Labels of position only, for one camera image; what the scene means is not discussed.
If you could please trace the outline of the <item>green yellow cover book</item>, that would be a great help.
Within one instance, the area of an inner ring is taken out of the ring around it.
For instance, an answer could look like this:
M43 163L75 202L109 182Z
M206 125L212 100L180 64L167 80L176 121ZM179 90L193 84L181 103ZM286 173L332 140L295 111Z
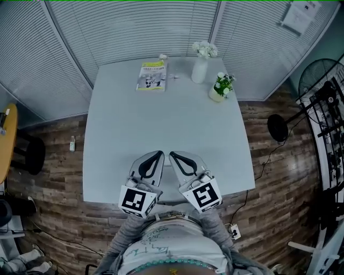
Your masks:
M167 68L164 60L144 62L140 69L136 90L159 90L166 87Z

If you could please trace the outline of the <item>potted white-flower plant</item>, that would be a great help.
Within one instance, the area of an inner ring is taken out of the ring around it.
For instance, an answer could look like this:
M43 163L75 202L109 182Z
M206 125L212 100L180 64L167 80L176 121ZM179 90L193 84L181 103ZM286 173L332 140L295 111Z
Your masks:
M229 93L234 92L233 83L235 77L231 74L224 74L219 72L217 79L210 89L208 96L215 102L222 102L227 99Z

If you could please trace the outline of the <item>black white display shelf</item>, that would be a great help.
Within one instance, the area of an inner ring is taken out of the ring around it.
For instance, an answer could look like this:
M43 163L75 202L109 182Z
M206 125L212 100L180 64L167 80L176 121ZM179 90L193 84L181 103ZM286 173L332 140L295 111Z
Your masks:
M344 182L344 85L332 77L302 82L298 92L298 102L307 108L326 190Z

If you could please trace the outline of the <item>snakeskin pattern belt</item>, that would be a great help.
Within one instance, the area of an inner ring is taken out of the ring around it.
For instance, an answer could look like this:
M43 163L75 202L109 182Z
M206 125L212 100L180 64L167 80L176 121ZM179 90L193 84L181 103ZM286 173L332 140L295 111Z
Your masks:
M156 213L154 215L156 221L168 220L168 219L183 219L188 220L193 223L200 224L200 221L189 214L189 212L165 212L165 213Z

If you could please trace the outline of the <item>white paper notice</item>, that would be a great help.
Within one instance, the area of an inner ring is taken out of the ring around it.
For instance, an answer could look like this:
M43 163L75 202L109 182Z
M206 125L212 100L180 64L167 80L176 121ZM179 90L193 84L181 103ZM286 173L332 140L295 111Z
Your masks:
M280 24L302 35L315 19L321 3L316 0L292 1Z

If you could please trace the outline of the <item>black office chair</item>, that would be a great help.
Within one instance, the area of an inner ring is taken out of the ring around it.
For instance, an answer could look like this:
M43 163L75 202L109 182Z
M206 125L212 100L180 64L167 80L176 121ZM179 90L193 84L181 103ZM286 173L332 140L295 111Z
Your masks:
M322 192L319 205L321 230L327 228L337 217L344 215L344 202L336 200L336 195L342 189L344 189L344 182Z

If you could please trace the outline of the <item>white desk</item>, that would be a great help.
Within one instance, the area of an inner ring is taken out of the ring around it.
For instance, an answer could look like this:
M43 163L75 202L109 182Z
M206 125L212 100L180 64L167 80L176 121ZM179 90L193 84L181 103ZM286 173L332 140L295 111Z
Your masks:
M315 247L309 247L293 241L288 246L311 254L306 275L324 275L335 260L339 259L339 250L344 239L344 222L341 222L333 235L325 241L327 229L320 230Z

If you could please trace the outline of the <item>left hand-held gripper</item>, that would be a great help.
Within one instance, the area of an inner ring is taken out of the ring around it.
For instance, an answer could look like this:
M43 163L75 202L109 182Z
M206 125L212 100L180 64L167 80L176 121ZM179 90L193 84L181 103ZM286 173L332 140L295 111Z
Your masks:
M120 190L118 207L122 212L142 219L149 216L163 193L159 188L163 166L161 150L144 154L134 161L127 182Z

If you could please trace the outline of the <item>person's right forearm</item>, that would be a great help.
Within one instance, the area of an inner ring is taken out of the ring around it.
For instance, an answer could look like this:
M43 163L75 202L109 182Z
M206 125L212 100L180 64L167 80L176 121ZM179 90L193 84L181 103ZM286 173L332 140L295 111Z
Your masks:
M199 219L207 237L215 241L223 249L235 248L232 238L215 208L201 213Z

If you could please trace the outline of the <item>black stool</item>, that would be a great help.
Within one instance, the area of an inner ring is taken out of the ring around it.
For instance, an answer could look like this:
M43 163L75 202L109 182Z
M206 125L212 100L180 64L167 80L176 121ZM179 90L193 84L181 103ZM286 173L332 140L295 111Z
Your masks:
M25 162L11 160L10 167L27 171L30 175L37 175L44 166L46 147L41 138L31 136L21 129L17 129L16 137L28 142L25 150L14 147L13 153L23 156Z

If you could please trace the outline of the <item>person's gray cardigan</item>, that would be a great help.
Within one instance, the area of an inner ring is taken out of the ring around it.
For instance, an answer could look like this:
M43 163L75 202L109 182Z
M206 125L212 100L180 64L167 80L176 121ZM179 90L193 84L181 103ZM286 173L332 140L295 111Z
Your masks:
M107 259L102 260L94 275L130 275L164 264L203 267L217 275L226 275L227 271L234 275L235 270L244 270L253 275L272 275L267 267L229 249L223 251L218 259L205 255L174 256L169 247L158 247L156 243L146 246L140 242L131 243L112 263Z

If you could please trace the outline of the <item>person's white printed top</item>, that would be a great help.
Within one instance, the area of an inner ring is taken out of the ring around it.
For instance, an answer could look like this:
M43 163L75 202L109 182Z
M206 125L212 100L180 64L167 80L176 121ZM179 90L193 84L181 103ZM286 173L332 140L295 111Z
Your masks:
M162 221L147 227L139 240L142 245L156 243L158 247L169 247L172 255L205 255L219 258L222 250L212 239L206 237L199 225L184 221Z

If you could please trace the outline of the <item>person's left forearm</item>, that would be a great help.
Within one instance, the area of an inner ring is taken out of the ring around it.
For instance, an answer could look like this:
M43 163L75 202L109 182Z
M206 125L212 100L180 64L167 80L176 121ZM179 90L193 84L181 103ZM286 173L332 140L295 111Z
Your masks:
M128 216L115 237L112 239L103 260L107 259L112 263L133 241L138 238L144 223L145 219L138 218L136 216Z

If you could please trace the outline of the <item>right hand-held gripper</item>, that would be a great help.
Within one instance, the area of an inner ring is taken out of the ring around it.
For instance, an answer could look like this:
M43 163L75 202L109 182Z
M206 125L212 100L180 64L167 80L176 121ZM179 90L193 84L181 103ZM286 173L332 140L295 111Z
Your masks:
M186 151L171 151L169 161L179 181L179 192L198 210L205 213L222 203L217 181L198 155ZM185 178L193 178L185 183Z

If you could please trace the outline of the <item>white flower bouquet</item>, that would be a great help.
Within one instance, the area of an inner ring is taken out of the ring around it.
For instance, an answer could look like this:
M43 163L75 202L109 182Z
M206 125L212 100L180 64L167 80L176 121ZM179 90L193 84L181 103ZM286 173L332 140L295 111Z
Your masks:
M192 50L194 50L198 57L209 59L217 57L218 50L214 44L207 41L197 41L192 44Z

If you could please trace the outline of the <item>white ceramic vase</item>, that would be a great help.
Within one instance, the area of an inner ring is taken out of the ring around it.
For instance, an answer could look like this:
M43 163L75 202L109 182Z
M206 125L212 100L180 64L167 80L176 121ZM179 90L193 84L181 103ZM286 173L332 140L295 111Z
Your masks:
M198 57L191 74L191 79L194 83L201 84L205 80L207 67L208 60L204 57Z

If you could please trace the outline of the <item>yellow round table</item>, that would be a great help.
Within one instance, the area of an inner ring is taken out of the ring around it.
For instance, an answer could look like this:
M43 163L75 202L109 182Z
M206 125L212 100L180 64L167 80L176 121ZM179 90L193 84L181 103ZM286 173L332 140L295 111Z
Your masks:
M6 114L3 125L5 134L0 132L0 184L5 181L10 168L18 127L17 106L10 103L4 109L4 113Z

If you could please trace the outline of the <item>white power strip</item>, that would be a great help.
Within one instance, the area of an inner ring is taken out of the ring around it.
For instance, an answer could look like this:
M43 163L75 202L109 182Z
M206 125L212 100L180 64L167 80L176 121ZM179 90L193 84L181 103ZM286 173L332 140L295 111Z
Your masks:
M239 227L236 223L229 225L228 232L233 240L237 240L241 237Z

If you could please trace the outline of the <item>black standing fan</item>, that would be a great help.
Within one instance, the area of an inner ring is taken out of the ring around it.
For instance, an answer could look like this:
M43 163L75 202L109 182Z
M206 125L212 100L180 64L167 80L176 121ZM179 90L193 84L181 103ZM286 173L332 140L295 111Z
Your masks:
M289 136L288 123L321 103L328 104L328 109L335 109L339 101L344 103L344 61L318 59L309 64L301 74L298 86L298 100L308 99L310 103L284 120L278 114L268 118L267 126L271 137L277 142L284 142Z

